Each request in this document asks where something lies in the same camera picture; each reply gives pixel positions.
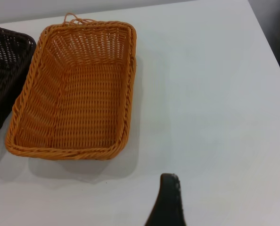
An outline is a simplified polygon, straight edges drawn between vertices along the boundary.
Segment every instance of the gray wall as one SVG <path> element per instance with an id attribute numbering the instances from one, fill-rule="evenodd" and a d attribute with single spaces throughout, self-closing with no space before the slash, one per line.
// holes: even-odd
<path id="1" fill-rule="evenodd" d="M 166 4 L 185 0 L 0 0 L 0 23 L 75 13 Z M 280 62 L 280 0 L 249 0 Z"/>

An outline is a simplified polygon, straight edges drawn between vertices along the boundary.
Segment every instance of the basket handle loop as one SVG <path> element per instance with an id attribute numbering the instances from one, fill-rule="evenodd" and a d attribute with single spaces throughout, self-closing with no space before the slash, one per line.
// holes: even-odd
<path id="1" fill-rule="evenodd" d="M 66 17 L 67 17 L 68 15 L 73 15 L 73 16 L 75 17 L 75 19 L 71 20 L 70 22 L 67 22 L 67 21 L 66 21 Z M 77 24 L 79 24 L 79 23 L 87 24 L 87 23 L 89 23 L 89 22 L 95 22 L 96 20 L 92 20 L 92 19 L 81 19 L 81 18 L 78 18 L 74 13 L 67 13 L 66 16 L 65 16 L 65 19 L 64 19 L 63 24 L 70 24 L 70 25 L 73 25 L 73 24 L 75 24 L 75 23 L 74 23 L 75 21 L 78 21 Z"/>

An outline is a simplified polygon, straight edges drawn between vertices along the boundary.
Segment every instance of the basket rim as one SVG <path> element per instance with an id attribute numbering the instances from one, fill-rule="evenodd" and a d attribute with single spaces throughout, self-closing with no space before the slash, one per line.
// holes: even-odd
<path id="1" fill-rule="evenodd" d="M 19 76 L 17 74 L 19 67 L 22 66 L 25 68 L 27 66 L 26 64 L 27 64 L 28 60 L 31 60 L 31 59 L 27 59 L 26 57 L 29 52 L 33 53 L 35 51 L 36 42 L 31 36 L 29 36 L 27 34 L 11 31 L 11 30 L 4 29 L 1 27 L 0 27 L 0 34 L 4 34 L 8 37 L 19 37 L 19 38 L 25 40 L 25 42 L 27 44 L 27 47 L 23 51 L 22 57 L 20 57 L 20 59 L 16 62 L 16 64 L 10 69 L 9 76 L 5 76 L 4 79 L 2 80 L 2 82 L 0 83 L 0 99 L 1 99 L 7 93 L 5 88 L 6 88 L 6 84 L 8 82 L 10 82 L 9 79 L 11 79 L 12 81 L 16 80 Z"/>
<path id="2" fill-rule="evenodd" d="M 29 73 L 27 75 L 27 79 L 25 82 L 25 85 L 23 87 L 23 91 L 20 94 L 20 96 L 16 99 L 15 104 L 13 105 L 12 108 L 12 117 L 11 117 L 11 121 L 10 121 L 10 127 L 8 129 L 7 135 L 6 135 L 6 139 L 5 139 L 5 145 L 6 148 L 8 149 L 9 152 L 11 152 L 12 154 L 15 155 L 19 155 L 19 156 L 26 156 L 26 157 L 39 157 L 39 158 L 43 158 L 43 159 L 79 159 L 78 157 L 65 157 L 65 158 L 56 158 L 56 157 L 42 157 L 41 153 L 66 153 L 66 154 L 93 154 L 93 153 L 104 153 L 104 157 L 102 158 L 98 158 L 101 160 L 104 159 L 109 159 L 110 155 L 113 155 L 111 158 L 115 157 L 119 152 L 116 152 L 116 150 L 118 149 L 118 147 L 121 147 L 123 144 L 123 147 L 125 146 L 125 144 L 127 143 L 127 139 L 125 137 L 122 137 L 123 135 L 121 135 L 119 137 L 118 140 L 115 140 L 114 144 L 112 144 L 110 147 L 90 147 L 90 148 L 83 148 L 83 149 L 61 149 L 61 148 L 51 148 L 51 147 L 24 147 L 21 145 L 16 145 L 15 144 L 15 136 L 16 136 L 16 130 L 18 128 L 18 125 L 20 123 L 20 120 L 18 120 L 17 118 L 23 114 L 23 112 L 25 111 L 25 105 L 28 102 L 28 98 L 29 98 L 29 93 L 30 90 L 32 89 L 33 85 L 34 85 L 34 76 L 31 76 L 31 67 L 33 67 L 32 69 L 34 69 L 33 74 L 36 74 L 37 70 L 38 70 L 38 62 L 41 60 L 42 57 L 42 50 L 45 48 L 47 42 L 42 41 L 41 42 L 41 37 L 42 36 L 46 36 L 49 37 L 51 35 L 53 35 L 53 33 L 57 30 L 66 30 L 68 29 L 68 27 L 71 28 L 78 28 L 78 29 L 84 29 L 84 28 L 88 28 L 88 27 L 95 27 L 95 26 L 100 26 L 101 25 L 105 25 L 106 28 L 108 27 L 112 27 L 112 26 L 117 26 L 117 25 L 125 25 L 127 28 L 130 29 L 131 31 L 131 43 L 130 43 L 130 50 L 129 50 L 129 54 L 128 54 L 128 65 L 127 67 L 130 68 L 130 71 L 132 71 L 131 76 L 132 78 L 132 85 L 133 85 L 133 81 L 134 81 L 134 77 L 135 77 L 135 71 L 136 71 L 136 38 L 137 38 L 137 34 L 136 34 L 136 30 L 135 28 L 130 25 L 129 23 L 126 22 L 120 22 L 120 21 L 95 21 L 95 22 L 90 22 L 87 24 L 54 24 L 54 25 L 50 25 L 48 27 L 46 27 L 43 32 L 41 33 L 40 39 L 38 41 L 36 50 L 34 55 L 36 55 L 37 57 L 37 63 L 34 62 L 35 61 L 35 57 L 33 57 L 32 59 L 32 63 L 30 66 L 30 70 Z M 128 103 L 128 100 L 125 99 L 125 103 L 124 105 L 126 106 Z M 130 117 L 129 115 L 131 114 L 131 110 L 129 113 L 127 113 L 127 110 L 125 111 L 125 115 L 123 116 L 123 118 L 126 117 Z M 126 123 L 124 124 L 124 127 L 121 128 L 122 130 L 122 134 L 123 134 L 123 130 L 125 130 L 127 125 Z"/>

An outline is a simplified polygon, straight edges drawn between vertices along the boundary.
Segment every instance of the woven plastic rattan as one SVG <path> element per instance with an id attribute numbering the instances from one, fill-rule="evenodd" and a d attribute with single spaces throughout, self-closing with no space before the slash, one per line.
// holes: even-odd
<path id="1" fill-rule="evenodd" d="M 30 36 L 0 28 L 0 128 L 22 91 L 35 47 Z"/>
<path id="2" fill-rule="evenodd" d="M 7 149 L 50 160 L 114 158 L 129 136 L 135 49 L 127 23 L 65 17 L 47 27 L 13 106 Z"/>

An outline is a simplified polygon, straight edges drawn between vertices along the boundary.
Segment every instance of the table surface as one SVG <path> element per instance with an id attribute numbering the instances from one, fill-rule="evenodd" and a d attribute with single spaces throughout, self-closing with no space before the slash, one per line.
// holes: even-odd
<path id="1" fill-rule="evenodd" d="M 280 68 L 245 0 L 79 15 L 137 31 L 129 142 L 111 161 L 16 157 L 0 130 L 0 226 L 144 225 L 161 173 L 188 225 L 280 226 Z M 1 27 L 38 40 L 64 17 Z"/>

